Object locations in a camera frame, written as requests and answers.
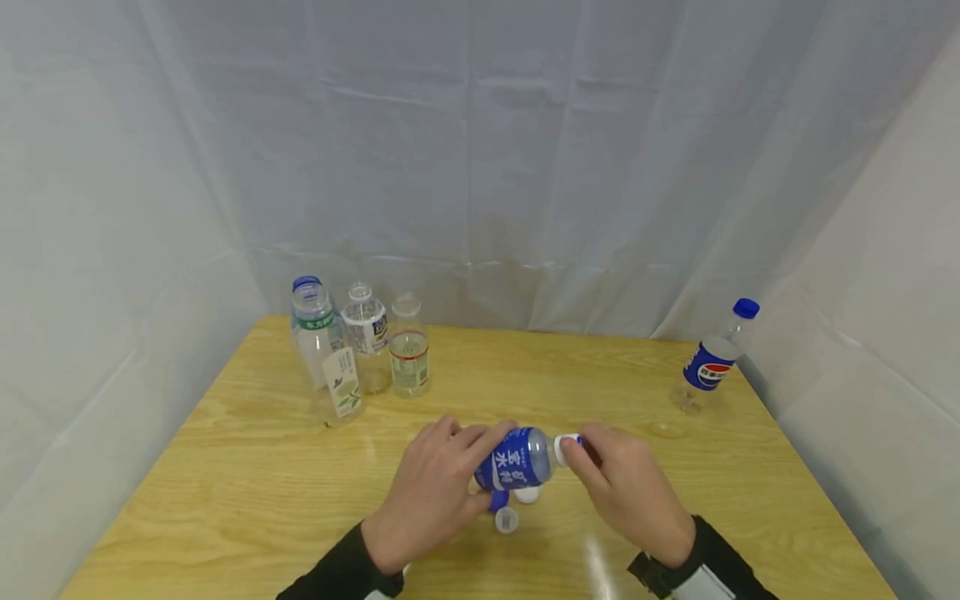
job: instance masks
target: empty plastic bottle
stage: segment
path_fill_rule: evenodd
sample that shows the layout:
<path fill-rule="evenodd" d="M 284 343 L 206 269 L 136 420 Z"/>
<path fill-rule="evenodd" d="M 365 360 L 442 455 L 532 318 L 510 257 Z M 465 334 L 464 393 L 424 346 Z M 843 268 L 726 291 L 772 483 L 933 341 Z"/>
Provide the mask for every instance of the empty plastic bottle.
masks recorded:
<path fill-rule="evenodd" d="M 324 370 L 324 362 L 346 345 L 343 324 L 333 310 L 329 294 L 319 279 L 303 276 L 294 281 L 292 296 L 294 325 L 291 335 L 316 392 L 313 400 L 317 412 L 331 427 L 355 419 L 363 412 L 356 378 L 345 381 L 338 377 L 338 381 L 332 382 L 340 386 L 334 394 Z M 348 371 L 353 370 L 352 351 L 344 349 L 344 353 L 348 355 L 333 360 L 343 362 Z"/>
<path fill-rule="evenodd" d="M 370 284 L 350 286 L 349 301 L 341 312 L 356 353 L 360 389 L 376 394 L 390 387 L 390 351 L 387 350 L 387 309 L 373 295 Z"/>
<path fill-rule="evenodd" d="M 575 433 L 551 438 L 537 427 L 518 427 L 507 434 L 473 477 L 488 492 L 540 486 L 553 477 L 557 468 L 566 467 L 560 448 L 563 438 L 583 444 Z"/>
<path fill-rule="evenodd" d="M 420 322 L 420 301 L 413 292 L 405 292 L 396 297 L 393 309 L 390 359 L 394 391 L 400 397 L 420 396 L 430 386 L 429 342 Z"/>
<path fill-rule="evenodd" d="M 314 276 L 297 277 L 293 285 L 293 336 L 314 386 L 326 385 L 322 362 L 344 347 L 343 324 L 330 296 Z"/>
<path fill-rule="evenodd" d="M 670 400 L 682 411 L 701 409 L 703 395 L 712 392 L 744 352 L 746 325 L 760 312 L 760 305 L 741 298 L 733 315 L 715 333 L 705 337 L 670 391 Z"/>

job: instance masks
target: blue bottle label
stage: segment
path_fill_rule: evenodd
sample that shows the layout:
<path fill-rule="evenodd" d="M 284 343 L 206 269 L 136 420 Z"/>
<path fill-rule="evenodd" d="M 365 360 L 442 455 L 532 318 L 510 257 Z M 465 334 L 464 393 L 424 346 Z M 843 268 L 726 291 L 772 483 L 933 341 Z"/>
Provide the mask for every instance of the blue bottle label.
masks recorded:
<path fill-rule="evenodd" d="M 473 473 L 480 487 L 487 492 L 517 490 L 540 485 L 530 461 L 530 431 L 519 427 L 507 434 L 490 456 Z"/>
<path fill-rule="evenodd" d="M 693 387 L 704 392 L 712 392 L 727 376 L 731 365 L 735 362 L 735 360 L 725 360 L 710 354 L 701 342 L 690 357 L 690 362 L 684 367 L 684 378 Z"/>

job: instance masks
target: hand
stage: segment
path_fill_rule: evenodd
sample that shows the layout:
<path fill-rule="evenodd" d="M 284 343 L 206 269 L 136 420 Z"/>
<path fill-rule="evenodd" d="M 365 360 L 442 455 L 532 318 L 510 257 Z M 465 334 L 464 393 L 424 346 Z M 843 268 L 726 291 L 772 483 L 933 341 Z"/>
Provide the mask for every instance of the hand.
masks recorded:
<path fill-rule="evenodd" d="M 561 445 L 600 516 L 666 567 L 683 564 L 693 549 L 696 526 L 650 446 L 602 424 L 584 425 L 580 435 L 587 449 L 570 439 Z"/>
<path fill-rule="evenodd" d="M 410 442 L 387 499 L 360 525 L 367 551 L 384 575 L 443 545 L 490 508 L 489 492 L 470 494 L 473 472 L 516 422 L 461 428 L 444 416 Z"/>

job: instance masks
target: table surface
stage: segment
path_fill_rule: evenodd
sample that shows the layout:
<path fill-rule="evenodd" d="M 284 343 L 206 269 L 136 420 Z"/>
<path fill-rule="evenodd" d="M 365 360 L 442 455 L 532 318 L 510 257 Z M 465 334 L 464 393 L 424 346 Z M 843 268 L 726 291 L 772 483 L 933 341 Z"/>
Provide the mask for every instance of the table surface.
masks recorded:
<path fill-rule="evenodd" d="M 427 395 L 365 397 L 359 420 L 326 429 L 288 331 L 286 317 L 253 328 L 62 598 L 273 598 L 379 504 L 403 448 L 445 412 L 553 434 L 615 424 L 780 598 L 894 598 L 739 371 L 697 416 L 670 404 L 691 344 L 431 326 Z M 653 597 L 572 472 L 512 505 L 516 533 L 481 516 L 411 566 L 402 597 Z"/>

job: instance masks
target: pepsi logo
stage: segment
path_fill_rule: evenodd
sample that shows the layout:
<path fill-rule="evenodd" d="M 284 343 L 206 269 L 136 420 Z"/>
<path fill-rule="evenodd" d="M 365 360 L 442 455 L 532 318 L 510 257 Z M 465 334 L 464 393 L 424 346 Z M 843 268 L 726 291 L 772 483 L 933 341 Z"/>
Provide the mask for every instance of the pepsi logo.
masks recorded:
<path fill-rule="evenodd" d="M 727 376 L 730 371 L 730 365 L 721 365 L 719 363 L 705 363 L 697 370 L 697 378 L 700 383 L 708 388 L 715 388 L 720 385 L 720 381 Z"/>

